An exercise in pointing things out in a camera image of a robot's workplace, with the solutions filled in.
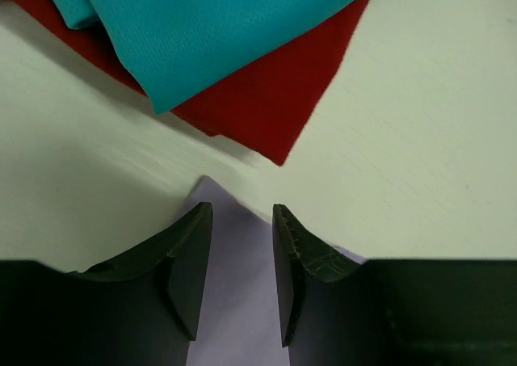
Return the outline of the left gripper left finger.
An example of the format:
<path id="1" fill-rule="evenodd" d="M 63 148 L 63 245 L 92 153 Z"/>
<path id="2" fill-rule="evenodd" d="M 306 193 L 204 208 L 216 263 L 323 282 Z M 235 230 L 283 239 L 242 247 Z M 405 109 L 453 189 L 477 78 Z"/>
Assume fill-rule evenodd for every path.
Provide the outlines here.
<path id="1" fill-rule="evenodd" d="M 4 365 L 184 365 L 195 340 L 212 206 L 84 272 L 1 263 Z"/>

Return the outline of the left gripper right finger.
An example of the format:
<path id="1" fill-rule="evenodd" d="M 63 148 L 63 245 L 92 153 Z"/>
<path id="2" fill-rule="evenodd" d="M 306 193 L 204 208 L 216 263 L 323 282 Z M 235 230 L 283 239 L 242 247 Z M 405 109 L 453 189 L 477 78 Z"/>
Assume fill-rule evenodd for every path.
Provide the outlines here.
<path id="1" fill-rule="evenodd" d="M 273 208 L 282 344 L 293 365 L 513 365 L 516 263 L 357 263 Z"/>

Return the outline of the lavender t-shirt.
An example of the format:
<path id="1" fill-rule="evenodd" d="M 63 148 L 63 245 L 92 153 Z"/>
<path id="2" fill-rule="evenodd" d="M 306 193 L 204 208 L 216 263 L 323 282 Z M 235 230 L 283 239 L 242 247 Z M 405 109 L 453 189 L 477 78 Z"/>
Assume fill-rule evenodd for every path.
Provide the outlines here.
<path id="1" fill-rule="evenodd" d="M 212 206 L 212 238 L 189 365 L 288 365 L 280 329 L 272 226 L 201 177 L 183 203 Z"/>

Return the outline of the red t-shirt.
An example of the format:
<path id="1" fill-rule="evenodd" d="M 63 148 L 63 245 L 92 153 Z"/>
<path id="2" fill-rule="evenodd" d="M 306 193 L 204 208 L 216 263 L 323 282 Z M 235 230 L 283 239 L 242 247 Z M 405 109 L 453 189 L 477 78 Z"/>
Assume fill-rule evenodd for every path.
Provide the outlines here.
<path id="1" fill-rule="evenodd" d="M 102 27 L 67 28 L 52 0 L 11 1 L 92 65 L 142 91 L 120 64 Z M 355 0 L 311 31 L 180 104 L 173 114 L 211 137 L 228 137 L 283 165 L 338 72 L 368 2 Z"/>

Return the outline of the teal t-shirt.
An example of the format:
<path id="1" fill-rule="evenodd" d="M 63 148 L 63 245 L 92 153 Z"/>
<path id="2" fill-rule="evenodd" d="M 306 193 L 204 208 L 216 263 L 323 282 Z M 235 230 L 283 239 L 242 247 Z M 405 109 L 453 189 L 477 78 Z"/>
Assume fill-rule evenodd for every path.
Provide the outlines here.
<path id="1" fill-rule="evenodd" d="M 355 0 L 53 0 L 68 28 L 101 23 L 156 113 L 199 94 Z"/>

